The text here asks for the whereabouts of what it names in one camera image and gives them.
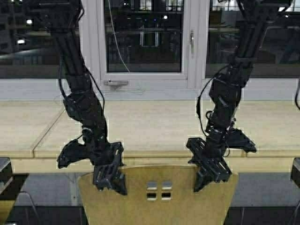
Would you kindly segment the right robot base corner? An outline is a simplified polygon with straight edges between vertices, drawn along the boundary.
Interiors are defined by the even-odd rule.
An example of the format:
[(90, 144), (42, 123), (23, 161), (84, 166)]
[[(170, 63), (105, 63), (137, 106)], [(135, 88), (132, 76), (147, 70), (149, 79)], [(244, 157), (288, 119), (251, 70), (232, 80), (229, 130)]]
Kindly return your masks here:
[(291, 170), (291, 180), (297, 187), (300, 187), (300, 158), (297, 157), (293, 160)]

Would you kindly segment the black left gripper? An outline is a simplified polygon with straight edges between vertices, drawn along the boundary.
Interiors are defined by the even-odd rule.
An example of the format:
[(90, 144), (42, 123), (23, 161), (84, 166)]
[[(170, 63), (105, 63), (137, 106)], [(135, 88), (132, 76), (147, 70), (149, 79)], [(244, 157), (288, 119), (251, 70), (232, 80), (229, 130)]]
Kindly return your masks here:
[(94, 166), (93, 184), (98, 190), (113, 189), (120, 195), (127, 195), (126, 175), (119, 170), (124, 165), (123, 150), (120, 142), (105, 143), (93, 148), (73, 139), (63, 147), (59, 154), (57, 167), (67, 168), (72, 163), (89, 159)]

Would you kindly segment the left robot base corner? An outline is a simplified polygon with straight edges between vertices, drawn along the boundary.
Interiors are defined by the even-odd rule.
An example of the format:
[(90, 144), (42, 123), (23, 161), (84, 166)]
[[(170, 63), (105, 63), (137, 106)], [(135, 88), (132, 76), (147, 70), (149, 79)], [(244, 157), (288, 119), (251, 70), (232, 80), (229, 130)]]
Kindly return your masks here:
[(0, 193), (2, 194), (4, 190), (13, 181), (13, 170), (10, 158), (1, 157), (0, 158)]

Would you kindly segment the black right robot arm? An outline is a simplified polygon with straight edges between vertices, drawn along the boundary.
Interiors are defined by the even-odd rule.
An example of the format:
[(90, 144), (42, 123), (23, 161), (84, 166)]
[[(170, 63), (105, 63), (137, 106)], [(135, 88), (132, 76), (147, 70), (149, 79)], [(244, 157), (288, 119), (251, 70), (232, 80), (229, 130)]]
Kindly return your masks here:
[(244, 18), (239, 44), (228, 64), (212, 78), (209, 96), (214, 109), (206, 112), (206, 138), (189, 138), (186, 144), (193, 153), (190, 163), (199, 167), (194, 192), (199, 192), (211, 182), (229, 180), (232, 171), (224, 160), (226, 150), (257, 151), (255, 143), (242, 130), (234, 127), (235, 114), (267, 28), (290, 7), (292, 1), (239, 0), (237, 4)]

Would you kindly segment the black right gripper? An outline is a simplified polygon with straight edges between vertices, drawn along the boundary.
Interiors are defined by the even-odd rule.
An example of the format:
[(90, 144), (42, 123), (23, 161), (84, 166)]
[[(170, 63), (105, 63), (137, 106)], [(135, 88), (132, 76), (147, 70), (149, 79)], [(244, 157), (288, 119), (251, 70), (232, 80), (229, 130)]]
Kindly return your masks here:
[(246, 153), (257, 151), (255, 143), (237, 128), (223, 133), (213, 129), (205, 140), (200, 137), (189, 138), (186, 147), (193, 153), (189, 163), (199, 167), (195, 175), (194, 192), (199, 192), (212, 181), (219, 183), (229, 180), (232, 171), (224, 160), (227, 149), (240, 149)]

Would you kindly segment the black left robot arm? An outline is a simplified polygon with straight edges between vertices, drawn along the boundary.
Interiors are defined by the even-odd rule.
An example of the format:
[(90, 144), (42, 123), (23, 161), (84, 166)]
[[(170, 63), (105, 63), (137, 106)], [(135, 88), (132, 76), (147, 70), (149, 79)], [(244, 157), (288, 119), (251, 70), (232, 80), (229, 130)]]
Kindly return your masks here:
[(71, 140), (57, 158), (58, 168), (88, 159), (94, 167), (93, 184), (98, 190), (114, 190), (127, 195), (123, 166), (123, 146), (110, 143), (102, 103), (94, 92), (94, 79), (86, 67), (76, 26), (84, 14), (80, 0), (25, 0), (25, 13), (45, 28), (54, 39), (60, 56), (60, 71), (65, 72), (70, 93), (61, 91), (67, 114), (81, 123), (83, 142)]

